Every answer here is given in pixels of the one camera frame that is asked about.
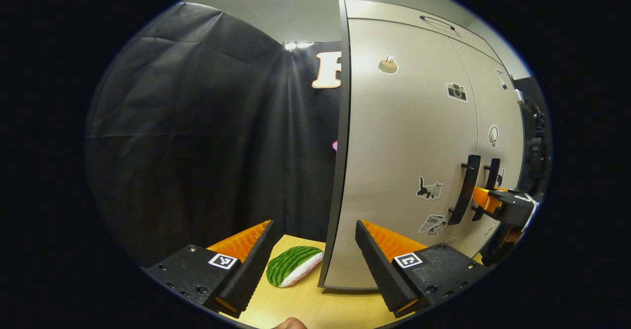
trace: sticker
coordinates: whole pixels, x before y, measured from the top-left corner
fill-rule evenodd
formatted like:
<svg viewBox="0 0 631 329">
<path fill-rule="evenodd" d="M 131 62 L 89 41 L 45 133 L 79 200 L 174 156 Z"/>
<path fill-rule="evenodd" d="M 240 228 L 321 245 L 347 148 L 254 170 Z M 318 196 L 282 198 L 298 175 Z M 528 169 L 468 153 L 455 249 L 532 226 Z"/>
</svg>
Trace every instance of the sticker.
<svg viewBox="0 0 631 329">
<path fill-rule="evenodd" d="M 489 143 L 491 143 L 491 147 L 497 146 L 498 138 L 500 138 L 500 132 L 497 129 L 497 125 L 492 124 L 491 128 L 489 128 Z"/>
<path fill-rule="evenodd" d="M 486 230 L 486 232 L 484 233 L 485 237 L 488 237 L 489 234 L 491 234 L 491 232 L 495 229 L 495 225 L 491 225 L 489 226 L 489 229 Z"/>
<path fill-rule="evenodd" d="M 454 244 L 455 244 L 457 241 L 458 241 L 458 237 L 453 237 L 453 238 L 449 239 L 448 241 L 446 241 L 446 243 L 447 243 L 449 246 L 454 246 Z"/>
<path fill-rule="evenodd" d="M 423 225 L 419 228 L 419 233 L 427 233 L 429 237 L 437 237 L 440 230 L 445 227 L 447 220 L 443 215 L 429 215 Z"/>
<path fill-rule="evenodd" d="M 419 190 L 417 191 L 417 197 L 422 197 L 424 199 L 439 198 L 442 185 L 443 184 L 438 181 L 432 185 L 423 185 L 423 176 L 419 176 Z"/>
<path fill-rule="evenodd" d="M 217 254 L 210 261 L 208 261 L 208 263 L 211 264 L 212 266 L 225 268 L 226 270 L 230 270 L 232 265 L 234 265 L 236 262 L 237 262 L 236 257 L 223 255 L 223 254 Z"/>
<path fill-rule="evenodd" d="M 502 187 L 503 181 L 504 181 L 504 168 L 502 167 L 502 174 L 497 174 L 497 179 L 495 180 L 495 187 Z"/>
<path fill-rule="evenodd" d="M 451 82 L 447 84 L 447 93 L 449 97 L 455 98 L 458 101 L 467 102 L 467 94 L 464 90 L 464 86 L 460 86 L 455 82 Z"/>
<path fill-rule="evenodd" d="M 421 259 L 419 259 L 419 257 L 415 253 L 399 255 L 394 259 L 396 260 L 396 262 L 399 263 L 399 266 L 401 266 L 401 268 L 408 268 L 423 263 L 423 261 L 421 261 Z"/>
<path fill-rule="evenodd" d="M 381 59 L 381 61 L 379 61 L 377 68 L 379 68 L 382 73 L 394 75 L 397 71 L 399 71 L 399 64 L 394 61 L 394 57 L 392 55 L 386 55 L 385 59 Z"/>
<path fill-rule="evenodd" d="M 500 83 L 502 84 L 502 88 L 504 89 L 504 91 L 507 91 L 507 89 L 509 89 L 509 86 L 506 86 L 506 84 L 502 80 L 502 75 L 504 75 L 504 73 L 500 69 L 495 69 L 495 72 L 497 73 L 497 76 L 500 78 Z"/>
</svg>

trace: green watermelon rind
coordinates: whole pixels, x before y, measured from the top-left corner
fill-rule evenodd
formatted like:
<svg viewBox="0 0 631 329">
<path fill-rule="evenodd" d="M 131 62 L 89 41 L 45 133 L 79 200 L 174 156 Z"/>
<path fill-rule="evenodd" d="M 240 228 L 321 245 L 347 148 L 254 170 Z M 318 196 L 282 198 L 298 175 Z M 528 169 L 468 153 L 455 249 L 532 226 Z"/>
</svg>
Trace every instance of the green watermelon rind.
<svg viewBox="0 0 631 329">
<path fill-rule="evenodd" d="M 268 263 L 266 277 L 272 286 L 278 287 L 293 270 L 323 251 L 314 246 L 294 246 Z"/>
</svg>

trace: cat sticker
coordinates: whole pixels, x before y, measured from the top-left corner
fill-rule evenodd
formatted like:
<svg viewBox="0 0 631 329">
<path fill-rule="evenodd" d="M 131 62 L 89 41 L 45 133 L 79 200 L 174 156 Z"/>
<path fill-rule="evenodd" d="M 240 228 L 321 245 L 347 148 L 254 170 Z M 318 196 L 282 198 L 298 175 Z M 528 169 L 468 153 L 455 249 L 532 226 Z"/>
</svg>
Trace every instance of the cat sticker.
<svg viewBox="0 0 631 329">
<path fill-rule="evenodd" d="M 429 215 L 419 228 L 419 233 L 428 237 L 437 237 L 440 230 L 445 227 L 447 220 L 443 215 Z"/>
<path fill-rule="evenodd" d="M 442 189 L 442 183 L 436 181 L 431 185 L 423 185 L 423 176 L 419 177 L 419 190 L 417 191 L 417 197 L 424 199 L 435 199 L 440 197 L 440 189 Z"/>
<path fill-rule="evenodd" d="M 497 174 L 497 179 L 495 180 L 495 187 L 502 187 L 502 181 L 504 179 L 504 168 L 502 167 L 502 174 Z"/>
</svg>

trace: camera sticker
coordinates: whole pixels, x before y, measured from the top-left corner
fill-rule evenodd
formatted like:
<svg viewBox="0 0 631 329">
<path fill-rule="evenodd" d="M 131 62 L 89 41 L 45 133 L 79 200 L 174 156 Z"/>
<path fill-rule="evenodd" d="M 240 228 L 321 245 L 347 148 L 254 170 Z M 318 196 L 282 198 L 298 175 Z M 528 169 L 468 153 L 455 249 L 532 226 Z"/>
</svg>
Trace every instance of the camera sticker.
<svg viewBox="0 0 631 329">
<path fill-rule="evenodd" d="M 439 198 L 442 185 L 443 184 L 438 181 L 429 185 L 423 185 L 423 176 L 419 176 L 419 190 L 417 191 L 417 197 L 422 197 L 424 199 Z"/>
<path fill-rule="evenodd" d="M 489 128 L 489 143 L 491 143 L 491 147 L 497 146 L 497 140 L 500 137 L 500 132 L 497 129 L 497 125 L 492 124 L 491 128 Z"/>
<path fill-rule="evenodd" d="M 429 215 L 419 228 L 419 233 L 426 234 L 428 237 L 437 237 L 446 224 L 444 215 Z"/>
<path fill-rule="evenodd" d="M 495 72 L 497 73 L 497 76 L 500 78 L 500 84 L 502 84 L 502 89 L 504 91 L 507 91 L 509 89 L 509 86 L 507 86 L 502 79 L 502 75 L 504 75 L 504 73 L 500 69 L 495 69 Z"/>
<path fill-rule="evenodd" d="M 377 68 L 382 73 L 394 75 L 397 71 L 399 71 L 399 64 L 394 61 L 394 57 L 392 55 L 386 55 L 385 59 L 381 59 L 379 61 Z"/>
<path fill-rule="evenodd" d="M 467 94 L 464 90 L 464 86 L 460 86 L 455 82 L 447 83 L 447 94 L 451 98 L 455 98 L 458 101 L 467 102 Z"/>
</svg>

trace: hand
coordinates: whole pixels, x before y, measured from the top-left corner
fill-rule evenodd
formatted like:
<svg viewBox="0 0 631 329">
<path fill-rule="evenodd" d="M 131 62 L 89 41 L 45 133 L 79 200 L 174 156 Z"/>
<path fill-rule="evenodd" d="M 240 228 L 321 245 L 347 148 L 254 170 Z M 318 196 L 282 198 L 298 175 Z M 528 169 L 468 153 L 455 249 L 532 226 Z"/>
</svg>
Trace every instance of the hand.
<svg viewBox="0 0 631 329">
<path fill-rule="evenodd" d="M 307 327 L 300 320 L 294 317 L 289 317 L 287 320 L 272 329 L 307 329 Z"/>
</svg>

